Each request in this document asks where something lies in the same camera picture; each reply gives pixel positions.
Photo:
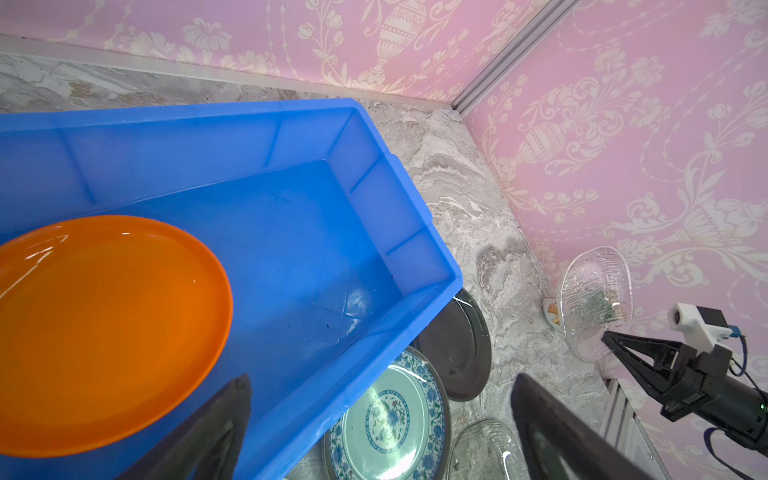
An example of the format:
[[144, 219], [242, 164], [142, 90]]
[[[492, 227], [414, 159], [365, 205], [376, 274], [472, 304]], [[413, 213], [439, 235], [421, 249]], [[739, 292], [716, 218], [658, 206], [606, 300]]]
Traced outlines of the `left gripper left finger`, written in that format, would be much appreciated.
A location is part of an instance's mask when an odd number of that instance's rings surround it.
[[228, 382], [120, 479], [231, 479], [251, 415], [252, 385]]

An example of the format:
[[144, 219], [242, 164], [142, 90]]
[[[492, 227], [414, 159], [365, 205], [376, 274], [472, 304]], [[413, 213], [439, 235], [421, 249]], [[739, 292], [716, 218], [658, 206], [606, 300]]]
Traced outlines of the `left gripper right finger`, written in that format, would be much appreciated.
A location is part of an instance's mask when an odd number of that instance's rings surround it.
[[532, 479], [647, 479], [532, 377], [520, 373], [510, 397]]

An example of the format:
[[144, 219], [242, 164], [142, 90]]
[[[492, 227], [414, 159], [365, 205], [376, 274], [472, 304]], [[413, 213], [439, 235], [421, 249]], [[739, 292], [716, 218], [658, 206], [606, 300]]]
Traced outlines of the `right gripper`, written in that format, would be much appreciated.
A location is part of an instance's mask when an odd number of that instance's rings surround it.
[[672, 422], [720, 396], [732, 358], [732, 352], [720, 345], [698, 353], [681, 342], [615, 331], [605, 332], [601, 341]]

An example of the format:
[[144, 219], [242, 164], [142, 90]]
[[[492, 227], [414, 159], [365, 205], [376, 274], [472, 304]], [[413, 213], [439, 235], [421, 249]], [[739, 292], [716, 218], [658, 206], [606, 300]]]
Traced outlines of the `clear ribbed glass plate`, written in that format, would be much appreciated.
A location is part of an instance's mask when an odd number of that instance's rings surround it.
[[600, 246], [578, 255], [566, 269], [557, 296], [566, 345], [586, 363], [609, 355], [608, 331], [626, 333], [632, 321], [629, 266], [621, 252]]

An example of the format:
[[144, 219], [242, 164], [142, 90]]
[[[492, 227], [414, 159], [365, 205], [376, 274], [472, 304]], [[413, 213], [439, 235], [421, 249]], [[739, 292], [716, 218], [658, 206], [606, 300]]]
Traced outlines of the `black round plate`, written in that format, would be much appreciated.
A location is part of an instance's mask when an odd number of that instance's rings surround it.
[[411, 346], [437, 372], [449, 399], [468, 402], [484, 390], [492, 367], [492, 342], [484, 315], [461, 289]]

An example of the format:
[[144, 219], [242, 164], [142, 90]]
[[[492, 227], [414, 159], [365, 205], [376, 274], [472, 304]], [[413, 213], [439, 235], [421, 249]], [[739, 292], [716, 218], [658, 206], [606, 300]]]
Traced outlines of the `orange plastic plate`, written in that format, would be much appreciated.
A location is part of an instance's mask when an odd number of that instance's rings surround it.
[[51, 224], [1, 248], [1, 451], [88, 452], [148, 427], [207, 377], [229, 336], [224, 267], [143, 217]]

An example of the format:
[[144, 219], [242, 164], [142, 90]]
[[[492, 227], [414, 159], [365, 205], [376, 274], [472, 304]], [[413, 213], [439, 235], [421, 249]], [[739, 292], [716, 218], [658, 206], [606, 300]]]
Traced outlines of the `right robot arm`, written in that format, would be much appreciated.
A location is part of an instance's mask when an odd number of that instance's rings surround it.
[[713, 450], [716, 430], [742, 447], [767, 454], [767, 393], [728, 375], [731, 351], [716, 346], [699, 353], [682, 342], [607, 331], [602, 343], [676, 422], [694, 414], [712, 427], [705, 446]]

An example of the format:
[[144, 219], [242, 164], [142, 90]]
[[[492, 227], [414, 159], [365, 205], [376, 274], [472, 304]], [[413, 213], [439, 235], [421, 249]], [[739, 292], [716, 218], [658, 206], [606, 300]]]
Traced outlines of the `blue plastic bin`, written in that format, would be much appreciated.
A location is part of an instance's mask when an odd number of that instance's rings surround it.
[[400, 160], [353, 100], [5, 114], [1, 248], [72, 219], [160, 221], [206, 245], [233, 296], [203, 382], [148, 427], [79, 454], [1, 451], [5, 479], [112, 479], [232, 379], [252, 385], [234, 471], [279, 479], [461, 288]]

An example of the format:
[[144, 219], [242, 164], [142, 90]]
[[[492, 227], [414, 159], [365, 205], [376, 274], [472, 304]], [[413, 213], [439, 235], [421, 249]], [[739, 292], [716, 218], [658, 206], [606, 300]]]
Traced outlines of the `blue patterned ceramic plate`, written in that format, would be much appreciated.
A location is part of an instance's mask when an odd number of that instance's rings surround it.
[[441, 479], [449, 400], [427, 358], [409, 347], [323, 437], [329, 479]]

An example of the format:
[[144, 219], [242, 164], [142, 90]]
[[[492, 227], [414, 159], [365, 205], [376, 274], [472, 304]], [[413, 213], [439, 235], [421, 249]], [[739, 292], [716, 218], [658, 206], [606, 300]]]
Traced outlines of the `aluminium front rail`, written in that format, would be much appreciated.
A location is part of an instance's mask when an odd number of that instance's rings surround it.
[[653, 479], [670, 479], [658, 452], [616, 379], [606, 381], [609, 400], [600, 436]]

